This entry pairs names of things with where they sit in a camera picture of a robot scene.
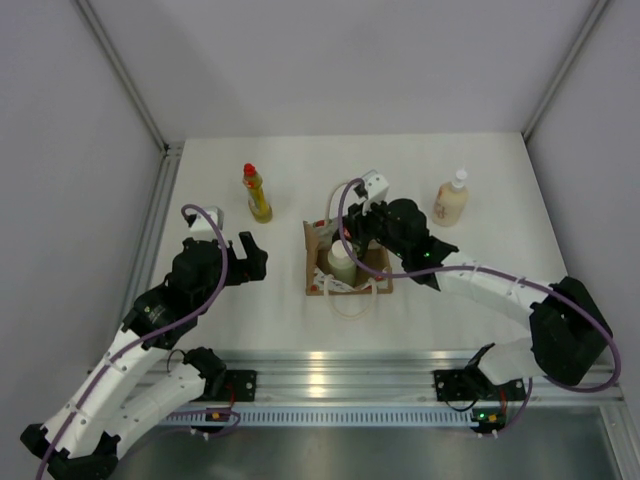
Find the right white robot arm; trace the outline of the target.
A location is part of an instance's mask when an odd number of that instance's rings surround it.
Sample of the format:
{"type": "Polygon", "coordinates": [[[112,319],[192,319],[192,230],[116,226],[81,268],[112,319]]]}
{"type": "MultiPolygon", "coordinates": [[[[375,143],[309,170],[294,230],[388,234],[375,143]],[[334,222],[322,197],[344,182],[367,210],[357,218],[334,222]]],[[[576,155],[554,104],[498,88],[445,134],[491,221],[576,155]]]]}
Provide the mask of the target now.
{"type": "Polygon", "coordinates": [[[350,242],[355,259],[377,242],[400,259],[402,277],[472,300],[527,328],[526,337],[489,343],[471,358],[465,384],[475,396],[488,397],[524,377],[544,377],[584,393],[583,378],[606,350],[616,359],[614,371],[598,388],[617,381],[621,362],[612,330],[581,281],[566,276],[538,283],[485,266],[432,235],[425,214],[409,199],[341,204],[338,222],[338,236],[350,242]]]}

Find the small brown bottle red cap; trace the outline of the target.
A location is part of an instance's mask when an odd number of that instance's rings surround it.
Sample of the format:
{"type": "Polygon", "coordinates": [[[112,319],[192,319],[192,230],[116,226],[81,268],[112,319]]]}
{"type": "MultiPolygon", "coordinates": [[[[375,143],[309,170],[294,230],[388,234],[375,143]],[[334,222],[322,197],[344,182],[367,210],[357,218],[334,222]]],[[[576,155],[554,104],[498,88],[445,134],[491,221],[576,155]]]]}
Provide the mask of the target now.
{"type": "Polygon", "coordinates": [[[273,217],[272,207],[264,193],[262,176],[253,164],[246,163],[243,166],[242,181],[248,193],[248,207],[252,216],[258,223],[269,223],[273,217]]]}

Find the cream pump lotion bottle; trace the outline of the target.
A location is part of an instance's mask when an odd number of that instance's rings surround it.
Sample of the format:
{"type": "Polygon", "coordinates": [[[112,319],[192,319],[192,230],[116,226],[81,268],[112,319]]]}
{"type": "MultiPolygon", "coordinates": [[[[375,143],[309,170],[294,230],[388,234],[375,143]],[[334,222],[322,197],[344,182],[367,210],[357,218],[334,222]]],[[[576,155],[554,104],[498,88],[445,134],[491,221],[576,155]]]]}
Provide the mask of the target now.
{"type": "Polygon", "coordinates": [[[466,169],[461,168],[451,181],[439,187],[431,216],[436,225],[449,227],[459,221],[469,198],[467,178],[466,169]]]}

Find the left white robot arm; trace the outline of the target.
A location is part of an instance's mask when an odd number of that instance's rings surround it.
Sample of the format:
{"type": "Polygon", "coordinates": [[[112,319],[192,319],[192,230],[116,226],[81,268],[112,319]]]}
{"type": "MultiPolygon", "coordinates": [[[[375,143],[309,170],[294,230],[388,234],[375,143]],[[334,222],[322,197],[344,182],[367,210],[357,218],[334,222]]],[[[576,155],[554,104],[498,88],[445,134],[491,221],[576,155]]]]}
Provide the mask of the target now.
{"type": "Polygon", "coordinates": [[[212,349],[187,351],[182,362],[136,397],[145,374],[194,329],[211,296],[226,286],[261,281],[268,254],[251,233],[231,245],[187,238],[162,283],[141,294],[112,344],[79,390],[54,416],[25,428],[20,440],[54,479],[106,479],[147,431],[186,403],[212,400],[226,386],[227,366],[212,349]]]}

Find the dark bottle red cap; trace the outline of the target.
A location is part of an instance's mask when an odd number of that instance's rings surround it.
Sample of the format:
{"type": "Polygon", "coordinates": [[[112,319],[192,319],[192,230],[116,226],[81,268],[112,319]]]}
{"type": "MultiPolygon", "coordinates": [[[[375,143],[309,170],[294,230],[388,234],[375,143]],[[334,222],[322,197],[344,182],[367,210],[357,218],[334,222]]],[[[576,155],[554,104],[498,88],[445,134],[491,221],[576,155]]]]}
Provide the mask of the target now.
{"type": "Polygon", "coordinates": [[[350,249],[357,257],[361,258],[367,252],[368,244],[363,243],[358,238],[355,238],[346,226],[344,226],[343,228],[339,228],[338,232],[334,234],[333,239],[335,241],[340,240],[340,235],[344,236],[345,241],[350,245],[350,249]]]}

